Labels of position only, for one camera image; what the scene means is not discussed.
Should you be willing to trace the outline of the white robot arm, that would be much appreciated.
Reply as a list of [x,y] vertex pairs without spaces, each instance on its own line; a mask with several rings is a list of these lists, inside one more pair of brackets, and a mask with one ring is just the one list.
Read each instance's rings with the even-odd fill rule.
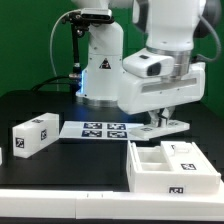
[[[195,38],[214,34],[220,0],[72,0],[90,28],[81,102],[114,104],[132,115],[148,112],[151,124],[168,123],[177,105],[204,94],[203,55],[191,57]],[[123,30],[113,8],[133,9],[133,24],[147,34],[145,47],[124,58]]]

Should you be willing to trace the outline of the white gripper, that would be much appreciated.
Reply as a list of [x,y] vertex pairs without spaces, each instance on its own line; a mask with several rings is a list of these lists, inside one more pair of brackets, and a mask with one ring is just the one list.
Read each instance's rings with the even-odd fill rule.
[[120,81],[118,106],[129,115],[149,111],[150,125],[153,127],[159,126],[159,117],[152,110],[163,108],[160,114],[161,126],[166,127],[175,110],[172,106],[200,100],[204,89],[203,62],[191,64],[188,74],[172,82],[126,73]]

